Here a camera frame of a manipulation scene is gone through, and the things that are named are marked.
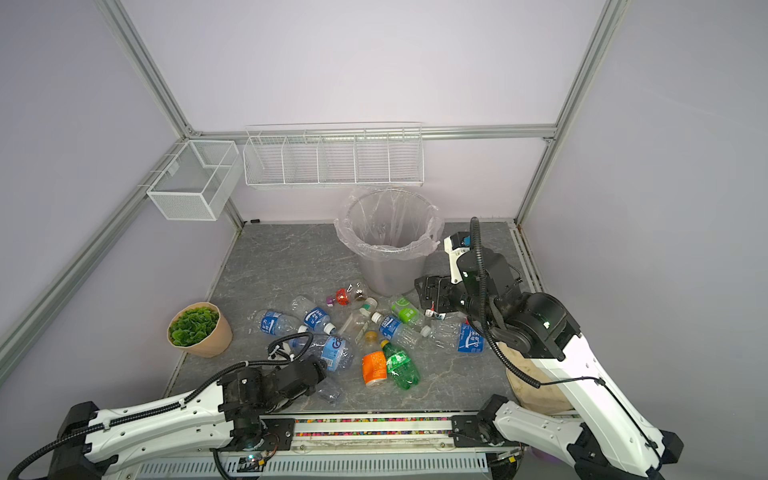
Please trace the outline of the large blue label water bottle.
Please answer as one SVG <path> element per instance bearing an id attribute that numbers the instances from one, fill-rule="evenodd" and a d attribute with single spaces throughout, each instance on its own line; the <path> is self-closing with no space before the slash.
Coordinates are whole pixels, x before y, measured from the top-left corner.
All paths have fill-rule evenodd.
<path id="1" fill-rule="evenodd" d="M 314 334 L 306 354 L 322 360 L 326 369 L 335 373 L 347 370 L 355 360 L 352 345 L 334 335 Z"/>

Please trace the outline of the blue label clear water bottle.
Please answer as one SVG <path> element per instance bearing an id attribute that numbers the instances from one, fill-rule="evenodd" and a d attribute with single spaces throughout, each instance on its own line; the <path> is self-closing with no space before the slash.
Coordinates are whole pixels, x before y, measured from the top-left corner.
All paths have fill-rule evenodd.
<path id="1" fill-rule="evenodd" d="M 269 309 L 253 312 L 250 320 L 258 331 L 275 337 L 284 337 L 298 333 L 301 328 L 301 322 L 297 318 Z"/>

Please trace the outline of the blue label bottle red cap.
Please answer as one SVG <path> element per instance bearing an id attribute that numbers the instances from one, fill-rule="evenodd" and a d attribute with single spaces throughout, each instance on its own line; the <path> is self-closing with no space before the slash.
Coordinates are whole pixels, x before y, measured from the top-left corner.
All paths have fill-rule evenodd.
<path id="1" fill-rule="evenodd" d="M 485 348 L 485 339 L 462 318 L 436 321 L 430 338 L 439 348 L 453 353 L 479 354 Z"/>

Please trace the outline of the green soda bottle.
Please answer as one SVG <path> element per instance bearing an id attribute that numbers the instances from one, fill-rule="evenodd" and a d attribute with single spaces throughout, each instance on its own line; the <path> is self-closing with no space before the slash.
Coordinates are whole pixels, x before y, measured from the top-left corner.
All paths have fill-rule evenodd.
<path id="1" fill-rule="evenodd" d="M 420 382 L 420 373 L 410 355 L 400 346 L 389 340 L 381 342 L 385 355 L 387 373 L 395 385 L 402 390 L 409 390 Z"/>

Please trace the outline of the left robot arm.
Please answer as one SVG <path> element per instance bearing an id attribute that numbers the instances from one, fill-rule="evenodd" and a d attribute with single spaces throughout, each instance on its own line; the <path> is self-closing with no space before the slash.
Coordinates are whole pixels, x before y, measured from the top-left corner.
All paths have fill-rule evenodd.
<path id="1" fill-rule="evenodd" d="M 56 439 L 21 460 L 8 476 L 21 478 L 44 456 L 50 458 L 49 479 L 101 479 L 174 453 L 278 449 L 283 434 L 267 425 L 267 416 L 312 395 L 327 377 L 326 362 L 307 347 L 296 353 L 279 347 L 274 341 L 272 358 L 237 362 L 166 400 L 122 409 L 77 404 Z"/>

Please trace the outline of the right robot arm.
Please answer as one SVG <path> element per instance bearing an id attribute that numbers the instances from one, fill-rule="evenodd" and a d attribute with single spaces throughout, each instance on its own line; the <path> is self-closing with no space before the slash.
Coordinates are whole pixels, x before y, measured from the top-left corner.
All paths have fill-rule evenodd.
<path id="1" fill-rule="evenodd" d="M 679 461 L 680 437 L 653 426 L 631 404 L 561 301 L 521 290 L 506 258 L 483 245 L 478 218 L 445 238 L 444 249 L 449 275 L 414 282 L 421 305 L 465 315 L 509 373 L 535 390 L 559 390 L 578 415 L 556 418 L 494 395 L 457 437 L 537 449 L 581 479 L 659 479 L 664 466 Z"/>

